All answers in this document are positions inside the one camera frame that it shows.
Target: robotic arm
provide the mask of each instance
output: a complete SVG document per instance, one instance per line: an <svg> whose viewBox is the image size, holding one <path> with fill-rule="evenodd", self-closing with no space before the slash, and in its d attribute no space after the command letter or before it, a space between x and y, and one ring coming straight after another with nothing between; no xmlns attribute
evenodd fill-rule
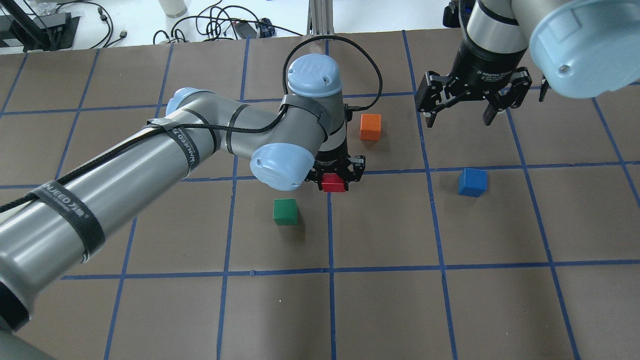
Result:
<svg viewBox="0 0 640 360"><path fill-rule="evenodd" d="M305 180L320 180L321 187L320 174L332 170L359 180L364 157L353 160L353 172L342 166L352 160L336 62L308 54L292 63L288 76L293 94L277 116L181 89L165 117L2 214L9 217L0 220L0 330L20 329L46 287L220 149L251 159L255 176L277 190L297 189Z"/></svg>
<svg viewBox="0 0 640 360"><path fill-rule="evenodd" d="M462 28L463 41L448 76L428 71L420 82L415 106L427 127L461 101L487 100L487 126L520 107L532 83L528 69L518 67L528 47L545 74L540 101L549 86L588 98L640 78L637 0L451 1L443 25Z"/></svg>

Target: green block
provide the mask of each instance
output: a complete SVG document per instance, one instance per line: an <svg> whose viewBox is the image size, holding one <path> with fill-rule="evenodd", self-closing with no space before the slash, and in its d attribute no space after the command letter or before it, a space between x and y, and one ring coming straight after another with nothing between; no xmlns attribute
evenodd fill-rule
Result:
<svg viewBox="0 0 640 360"><path fill-rule="evenodd" d="M298 225L298 205L296 199L275 199L273 220L278 225Z"/></svg>

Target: orange block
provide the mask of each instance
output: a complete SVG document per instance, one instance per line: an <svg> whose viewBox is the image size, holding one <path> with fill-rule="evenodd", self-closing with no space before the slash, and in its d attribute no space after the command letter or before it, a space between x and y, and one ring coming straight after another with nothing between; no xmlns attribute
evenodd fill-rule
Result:
<svg viewBox="0 0 640 360"><path fill-rule="evenodd" d="M380 140L382 132L382 116L380 114L362 114L360 117L360 139Z"/></svg>

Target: cable strap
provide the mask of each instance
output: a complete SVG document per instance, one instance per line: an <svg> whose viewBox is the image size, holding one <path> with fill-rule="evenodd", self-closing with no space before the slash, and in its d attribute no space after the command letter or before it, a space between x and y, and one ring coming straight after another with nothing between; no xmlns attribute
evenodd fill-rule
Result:
<svg viewBox="0 0 640 360"><path fill-rule="evenodd" d="M238 119L238 116L240 116L240 113L249 107L249 104L242 104L238 107L238 109L236 109L234 111L234 113L231 115L231 119L229 120L229 124L227 125L228 127L235 127L236 126L236 120ZM233 132L231 131L227 131L227 151L229 152L229 154L231 155L235 155L234 154L234 149L233 146L231 146L231 134L233 134Z"/></svg>
<svg viewBox="0 0 640 360"><path fill-rule="evenodd" d="M161 127L170 138L178 144L182 152L184 152L184 156L187 158L187 163L189 164L189 176L200 164L200 153L198 152L198 147L196 143L193 141L191 136L184 130L182 124L179 122L162 118L162 119L153 119L149 121L147 127Z"/></svg>
<svg viewBox="0 0 640 360"><path fill-rule="evenodd" d="M84 244L83 263L104 245L104 231L87 205L77 196L53 180L31 191L71 225Z"/></svg>
<svg viewBox="0 0 640 360"><path fill-rule="evenodd" d="M333 120L331 119L331 116L329 116L329 113L324 108L324 106L322 106L322 104L315 100L309 99L308 97L289 94L285 95L282 98L280 109L282 109L282 106L285 105L306 110L313 116L317 117L318 124L320 124L320 126L322 126L322 128L324 129L324 140L326 141L326 139L331 134Z"/></svg>

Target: blue block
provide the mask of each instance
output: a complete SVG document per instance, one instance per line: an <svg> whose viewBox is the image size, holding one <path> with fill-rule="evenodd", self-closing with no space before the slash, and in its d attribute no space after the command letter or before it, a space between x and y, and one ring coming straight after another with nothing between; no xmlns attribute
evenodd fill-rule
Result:
<svg viewBox="0 0 640 360"><path fill-rule="evenodd" d="M458 195L480 197L486 191L486 171L474 168L462 170L458 178Z"/></svg>

